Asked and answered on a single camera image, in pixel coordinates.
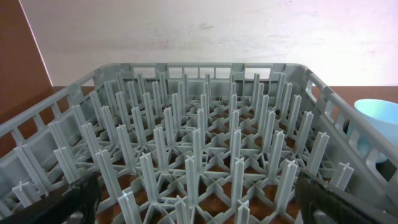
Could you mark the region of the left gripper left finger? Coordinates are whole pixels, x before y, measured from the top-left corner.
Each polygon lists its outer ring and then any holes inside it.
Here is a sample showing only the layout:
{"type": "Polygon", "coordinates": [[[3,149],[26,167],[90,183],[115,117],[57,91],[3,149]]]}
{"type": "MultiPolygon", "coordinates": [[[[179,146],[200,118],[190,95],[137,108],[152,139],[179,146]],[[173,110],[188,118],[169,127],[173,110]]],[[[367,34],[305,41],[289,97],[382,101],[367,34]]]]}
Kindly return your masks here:
{"type": "Polygon", "coordinates": [[[24,208],[1,223],[94,223],[101,200],[101,187],[94,174],[88,174],[57,189],[48,197],[24,208]]]}

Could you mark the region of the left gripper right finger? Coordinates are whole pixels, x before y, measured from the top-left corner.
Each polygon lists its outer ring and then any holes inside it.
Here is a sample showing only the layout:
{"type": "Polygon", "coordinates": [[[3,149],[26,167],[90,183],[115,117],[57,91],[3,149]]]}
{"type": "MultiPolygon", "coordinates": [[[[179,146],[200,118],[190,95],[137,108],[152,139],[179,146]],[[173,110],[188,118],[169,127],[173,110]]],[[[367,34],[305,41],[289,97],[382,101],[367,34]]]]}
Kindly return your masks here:
{"type": "Polygon", "coordinates": [[[306,170],[299,172],[295,197],[304,223],[384,223],[380,209],[306,170]]]}

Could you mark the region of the light blue cup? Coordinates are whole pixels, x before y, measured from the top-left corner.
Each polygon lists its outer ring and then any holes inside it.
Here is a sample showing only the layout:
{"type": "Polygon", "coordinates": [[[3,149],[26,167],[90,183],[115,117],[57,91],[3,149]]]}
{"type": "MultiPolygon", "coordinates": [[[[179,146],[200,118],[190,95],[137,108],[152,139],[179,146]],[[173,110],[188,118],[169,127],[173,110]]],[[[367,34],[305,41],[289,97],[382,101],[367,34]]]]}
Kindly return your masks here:
{"type": "MultiPolygon", "coordinates": [[[[354,102],[355,110],[394,146],[397,146],[397,103],[379,99],[360,99],[354,102]]],[[[351,135],[354,125],[349,122],[347,135],[351,135]]],[[[358,149],[365,156],[371,149],[367,137],[360,136],[358,149]]],[[[380,152],[377,164],[385,162],[387,157],[380,152]]]]}

